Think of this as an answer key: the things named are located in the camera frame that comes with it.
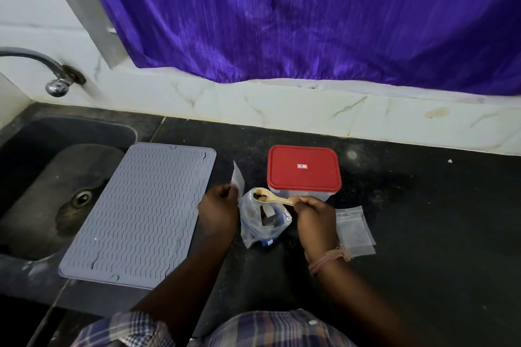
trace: tile grout line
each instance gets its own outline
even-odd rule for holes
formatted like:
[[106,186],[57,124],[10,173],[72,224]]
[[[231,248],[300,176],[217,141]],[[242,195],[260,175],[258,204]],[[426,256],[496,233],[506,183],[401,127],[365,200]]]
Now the tile grout line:
[[152,138],[148,141],[149,143],[152,143],[152,141],[156,138],[156,135],[157,133],[160,131],[160,128],[161,126],[163,126],[163,122],[165,122],[166,120],[166,116],[163,117],[163,119],[161,120],[161,123],[160,125],[157,127],[156,131],[154,132],[154,134],[152,135]]
[[63,291],[65,290],[65,287],[67,287],[67,286],[69,285],[69,280],[70,280],[70,279],[67,279],[67,281],[65,281],[65,284],[63,285],[62,289],[61,289],[60,292],[58,293],[58,296],[57,296],[56,299],[54,300],[53,304],[52,304],[52,305],[49,307],[49,309],[47,310],[47,313],[45,313],[45,315],[43,316],[42,320],[41,320],[40,323],[38,324],[38,327],[37,327],[36,330],[34,331],[33,336],[31,336],[31,339],[30,339],[29,342],[27,343],[26,347],[32,347],[33,344],[36,342],[36,339],[37,339],[38,336],[40,335],[40,332],[41,332],[42,329],[44,328],[45,324],[47,324],[47,320],[49,319],[51,312],[52,312],[53,309],[56,307],[56,303],[58,303],[58,299],[60,299],[60,297],[62,296],[62,293],[63,293]]

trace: faucet knob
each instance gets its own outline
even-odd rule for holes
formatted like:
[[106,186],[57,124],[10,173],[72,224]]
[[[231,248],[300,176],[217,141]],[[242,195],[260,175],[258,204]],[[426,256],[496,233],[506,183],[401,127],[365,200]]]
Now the faucet knob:
[[68,80],[63,78],[56,78],[55,80],[47,83],[45,90],[49,95],[54,96],[55,98],[61,98],[69,92],[69,87],[71,84],[72,82]]

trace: sink basin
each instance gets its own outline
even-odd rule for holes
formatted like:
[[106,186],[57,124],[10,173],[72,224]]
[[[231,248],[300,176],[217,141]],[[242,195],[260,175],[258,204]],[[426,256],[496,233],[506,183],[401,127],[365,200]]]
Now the sink basin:
[[135,141],[128,126],[83,118],[24,126],[0,147],[0,253],[37,260],[69,245]]

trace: gray silicone mat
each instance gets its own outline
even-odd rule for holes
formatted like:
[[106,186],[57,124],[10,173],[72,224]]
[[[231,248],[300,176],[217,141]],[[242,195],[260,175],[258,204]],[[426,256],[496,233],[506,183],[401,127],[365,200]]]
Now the gray silicone mat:
[[62,259],[63,277],[153,288],[187,256],[210,148],[136,143]]

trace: spoon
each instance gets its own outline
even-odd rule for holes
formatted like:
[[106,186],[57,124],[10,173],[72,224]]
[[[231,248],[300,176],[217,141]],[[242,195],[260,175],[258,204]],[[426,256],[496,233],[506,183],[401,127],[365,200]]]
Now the spoon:
[[293,202],[290,199],[279,198],[266,188],[255,188],[253,198],[260,203],[280,203],[293,206]]

